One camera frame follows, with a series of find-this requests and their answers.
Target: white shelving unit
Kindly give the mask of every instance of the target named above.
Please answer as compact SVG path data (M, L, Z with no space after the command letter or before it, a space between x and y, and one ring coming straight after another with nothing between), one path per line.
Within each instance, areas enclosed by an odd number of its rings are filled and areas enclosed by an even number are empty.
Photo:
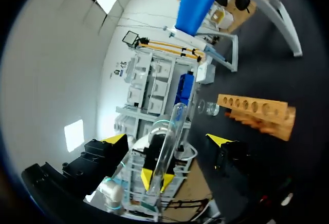
M176 64L185 65L185 66L188 66L193 71L194 82L193 82L192 91L191 91L191 95L189 98L189 104L188 104L188 115L189 115L189 113L191 111L191 106L192 106L192 99L193 99L193 96L195 93L195 80L196 80L197 69L198 69L197 61L187 58L187 57L178 58L168 52L151 50L151 49L147 49L147 48L139 48L138 50L136 50L136 52L137 52L137 56L136 56L136 61L134 63L134 70L135 70L136 64L138 62L138 57L143 57L144 62L145 62L145 60L147 61L147 65L145 65L146 74L148 74L150 71L152 60L153 60L153 62L158 62L158 63L168 62L171 65L169 77L167 80L166 93L163 97L162 109L158 115L165 114L165 109L166 109L166 105L167 105L168 98L169 98L169 91L170 91L170 86L171 86L171 82L173 79L175 65ZM153 77L154 77L154 80L152 81L152 83L153 83L152 90L154 90L154 83L157 80L157 74L155 74L155 76L153 76ZM141 86L142 94L140 95L140 99L139 99L139 103L138 103L137 107L132 106L132 105L125 105L124 107L116 107L117 113L136 118L134 132L132 134L132 136L135 138L137 138L137 134L138 134L139 120L146 120L146 121L154 122L156 120L156 118L158 117L157 114L148 112L148 110L150 109L150 102L149 102L146 110L142 108L143 101L146 99L145 92L147 90L147 82L148 82L148 80L145 79L145 81L143 82L143 84ZM150 98L153 96L154 96L153 91L151 91ZM184 123L184 128L189 129L190 127L191 127L191 122L186 121Z

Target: white rack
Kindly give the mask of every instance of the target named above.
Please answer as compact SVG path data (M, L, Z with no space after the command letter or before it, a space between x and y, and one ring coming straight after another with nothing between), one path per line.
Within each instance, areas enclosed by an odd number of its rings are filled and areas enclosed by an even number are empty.
M185 149L184 158L189 158L193 155L193 151L188 147ZM183 181L187 178L183 176L183 173L188 173L190 165L193 159L187 161L187 164L174 168L175 177L173 181L167 186L166 190L161 195L161 200L165 201L162 203L161 210L154 207L157 197L155 195L146 194L144 185L142 183L140 174L141 169L144 164L144 158L139 155L139 153L132 153L126 166L122 169L118 175L121 180L126 181L126 188L124 192L126 194L125 201L122 202L123 207L129 211L139 211L148 215L152 215L154 220L157 220L161 215L161 212L165 210L166 206L170 201L174 200L174 197L179 190ZM143 207L142 205L132 204L132 201L146 203L154 207L154 211Z
M188 104L188 115L189 115L189 113L191 111L191 106L192 106L192 99L193 99L193 96L194 96L194 93L195 93L195 80L196 80L197 69L198 69L197 61L193 60L193 59L190 59L190 58L187 58L187 57L178 58L178 57L173 56L172 54L170 54L168 52L157 51L157 50L152 50L152 49L148 49L148 48L138 48L138 49L136 49L136 51L137 51L137 57L139 57L139 54L143 54L143 57L145 57L145 54L148 55L149 64L146 67L146 73L148 73L150 71L150 66L151 66L152 59L154 61L158 61L158 62L167 61L167 62L171 63L171 69L170 69L170 74L169 74L169 77L168 77L166 94L163 98L163 104L162 104L162 109L161 109L160 115L165 114L165 108L166 108L166 104L167 104L168 97L169 97L169 90L170 90L170 85L171 85L172 78L173 78L175 64L187 65L187 66L192 68L193 75L194 75L194 81L193 81L192 91L191 91L191 94L190 94L189 104ZM139 100L139 103L138 103L137 107L134 107L134 106L131 106L131 105L125 105L124 107L116 107L116 112L117 113L136 118L135 128L134 128L134 132L132 134L132 136L135 137L135 138L137 138L139 120L146 120L146 121L150 121L150 122L155 122L155 120L158 117L158 115L148 113L147 110L142 109L142 104L143 104L143 100L144 100L144 93L145 93L146 86L147 86L147 79L145 79L145 82L143 83L143 85L141 87L142 94L140 96L140 100ZM189 129L190 127L191 127L191 122L186 121L184 123L183 128Z

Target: blue container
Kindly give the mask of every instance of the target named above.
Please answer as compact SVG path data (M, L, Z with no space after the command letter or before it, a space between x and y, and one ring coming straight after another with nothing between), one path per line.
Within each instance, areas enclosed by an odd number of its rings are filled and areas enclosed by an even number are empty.
M182 91L180 93L180 97L189 99L192 91L194 76L190 74L184 74L181 77L184 77L184 83Z
M180 0L176 29L195 36L215 0Z

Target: metal frame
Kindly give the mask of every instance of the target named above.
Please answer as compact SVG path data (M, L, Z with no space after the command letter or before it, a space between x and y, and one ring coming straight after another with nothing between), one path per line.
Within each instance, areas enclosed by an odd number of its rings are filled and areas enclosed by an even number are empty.
M222 38L228 38L232 40L232 63L227 62L226 60L223 61L221 59L218 59L218 57L213 54L211 51L207 51L207 55L211 56L214 60L222 64L223 66L227 67L231 72L237 71L237 63L239 59L239 40L237 35L222 33L217 30L213 30L206 27L200 27L197 31L196 36L198 35L217 35Z
M281 32L295 57L303 55L294 24L279 0L253 0Z

